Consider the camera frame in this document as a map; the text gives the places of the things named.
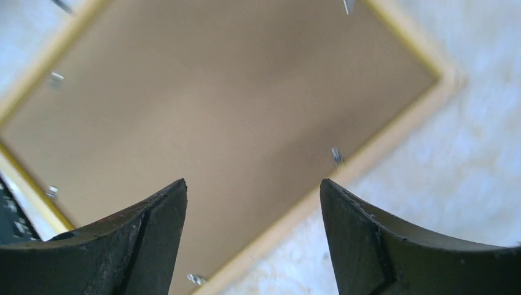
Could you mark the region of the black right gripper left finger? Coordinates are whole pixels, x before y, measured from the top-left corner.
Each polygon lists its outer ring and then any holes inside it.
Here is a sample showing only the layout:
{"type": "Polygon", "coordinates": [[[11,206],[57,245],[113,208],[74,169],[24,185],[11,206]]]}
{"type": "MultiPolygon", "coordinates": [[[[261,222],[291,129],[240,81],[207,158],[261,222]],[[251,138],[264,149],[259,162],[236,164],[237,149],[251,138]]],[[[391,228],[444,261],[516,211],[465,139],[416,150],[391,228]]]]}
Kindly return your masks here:
{"type": "Polygon", "coordinates": [[[46,242],[1,247],[2,294],[167,294],[187,210],[179,179],[46,242]]]}

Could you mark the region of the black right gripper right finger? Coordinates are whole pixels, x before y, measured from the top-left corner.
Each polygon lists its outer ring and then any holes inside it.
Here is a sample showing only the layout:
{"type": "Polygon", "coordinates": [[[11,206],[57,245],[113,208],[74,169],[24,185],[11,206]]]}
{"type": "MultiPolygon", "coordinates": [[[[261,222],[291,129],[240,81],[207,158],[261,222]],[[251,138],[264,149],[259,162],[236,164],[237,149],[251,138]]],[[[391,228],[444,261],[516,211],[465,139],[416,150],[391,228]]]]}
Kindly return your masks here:
{"type": "Polygon", "coordinates": [[[520,247],[449,237],[371,205],[331,179],[320,202],[340,294],[519,294],[520,247]]]}

